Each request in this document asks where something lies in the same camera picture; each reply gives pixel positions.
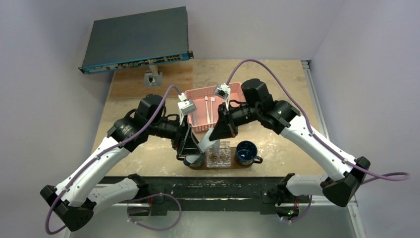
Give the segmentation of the clear glass toothbrush holder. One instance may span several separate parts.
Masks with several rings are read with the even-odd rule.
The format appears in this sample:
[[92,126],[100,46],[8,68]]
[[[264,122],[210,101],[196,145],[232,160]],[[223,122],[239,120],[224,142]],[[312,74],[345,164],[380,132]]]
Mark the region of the clear glass toothbrush holder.
[[206,151],[206,167],[209,169],[231,169],[233,168],[231,143],[228,141],[220,142],[219,156],[213,156],[211,147]]

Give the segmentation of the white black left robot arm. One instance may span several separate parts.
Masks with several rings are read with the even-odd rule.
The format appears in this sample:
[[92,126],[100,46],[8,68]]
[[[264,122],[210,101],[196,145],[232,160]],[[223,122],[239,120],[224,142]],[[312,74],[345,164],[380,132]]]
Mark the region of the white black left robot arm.
[[117,120],[97,149],[68,178],[59,184],[46,185],[40,192],[50,209],[70,231],[85,226],[99,211],[122,201],[151,201],[149,184],[138,174],[131,174],[113,185],[96,185],[122,159],[145,143],[149,136],[169,139],[176,157],[190,166],[201,161],[205,149],[198,142],[187,115],[196,110],[194,102],[179,95],[179,112],[165,116],[165,97],[149,94],[138,107]]

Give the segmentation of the blue capped toothpaste tube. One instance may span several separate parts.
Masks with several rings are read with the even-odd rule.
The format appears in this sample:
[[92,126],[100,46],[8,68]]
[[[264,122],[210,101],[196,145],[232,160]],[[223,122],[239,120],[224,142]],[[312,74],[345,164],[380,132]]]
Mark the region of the blue capped toothpaste tube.
[[198,155],[187,155],[186,158],[183,160],[184,165],[190,166],[192,163],[196,162],[206,151],[208,148],[213,146],[216,143],[216,140],[210,140],[210,136],[214,131],[214,127],[210,128],[204,137],[198,143],[199,153]]

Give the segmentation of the dark blue mug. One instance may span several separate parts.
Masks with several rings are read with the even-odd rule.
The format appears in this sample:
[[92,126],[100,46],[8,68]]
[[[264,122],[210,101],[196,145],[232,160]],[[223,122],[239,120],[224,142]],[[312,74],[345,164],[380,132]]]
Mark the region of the dark blue mug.
[[235,161],[241,166],[261,164],[263,158],[258,156],[257,146],[251,141],[241,141],[235,150]]

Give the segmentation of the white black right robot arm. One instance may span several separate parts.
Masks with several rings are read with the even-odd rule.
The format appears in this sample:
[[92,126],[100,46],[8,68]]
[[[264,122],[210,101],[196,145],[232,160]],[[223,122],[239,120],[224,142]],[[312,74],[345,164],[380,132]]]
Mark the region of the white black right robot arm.
[[214,94],[224,100],[218,106],[218,120],[209,136],[210,141],[233,138],[238,127],[253,121],[293,142],[326,172],[326,175],[304,177],[287,175],[278,188],[279,198],[285,202],[300,195],[323,195],[333,204],[345,207],[364,182],[365,170],[370,161],[355,158],[326,139],[307,121],[302,112],[284,100],[274,100],[266,84],[257,78],[245,81],[241,86],[245,96],[238,106],[230,106],[230,87],[217,85]]

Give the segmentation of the dark grey mug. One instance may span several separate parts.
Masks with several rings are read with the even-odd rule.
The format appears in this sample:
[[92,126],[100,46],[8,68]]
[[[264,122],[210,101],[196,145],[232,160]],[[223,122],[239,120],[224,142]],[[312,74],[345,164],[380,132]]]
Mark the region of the dark grey mug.
[[205,153],[201,154],[195,162],[193,162],[189,165],[189,167],[191,167],[193,169],[197,169],[197,168],[202,167],[206,162],[206,158],[207,158],[207,156],[206,156]]

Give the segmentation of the oval wooden tray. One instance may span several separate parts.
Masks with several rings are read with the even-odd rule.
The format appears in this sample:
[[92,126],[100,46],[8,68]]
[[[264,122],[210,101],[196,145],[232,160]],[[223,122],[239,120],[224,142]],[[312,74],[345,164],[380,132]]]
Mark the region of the oval wooden tray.
[[[233,168],[231,168],[231,169],[246,169],[246,168],[251,167],[252,165],[241,166],[235,161],[235,150],[236,150],[236,147],[232,147],[231,155],[232,155]],[[197,169],[193,169],[193,170],[211,170],[211,169],[207,168],[206,163],[205,163],[202,167],[197,168]]]

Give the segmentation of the pink plastic basket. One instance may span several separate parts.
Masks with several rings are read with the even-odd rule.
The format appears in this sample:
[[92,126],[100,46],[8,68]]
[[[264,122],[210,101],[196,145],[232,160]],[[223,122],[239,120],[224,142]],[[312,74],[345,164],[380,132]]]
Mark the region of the pink plastic basket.
[[[192,125],[194,133],[207,132],[211,127],[215,126],[215,123],[217,122],[217,119],[218,119],[217,109],[220,104],[224,103],[224,100],[213,94],[214,89],[215,89],[215,86],[209,86],[209,87],[191,89],[184,92],[188,99],[193,100],[197,108],[197,110],[195,111],[195,116],[197,120],[196,125],[192,125],[193,123],[192,114],[188,115],[188,122]],[[210,113],[210,98],[211,97],[215,98],[215,102],[213,103],[213,116],[214,116],[213,123],[207,123],[205,96],[208,96],[209,113]]]

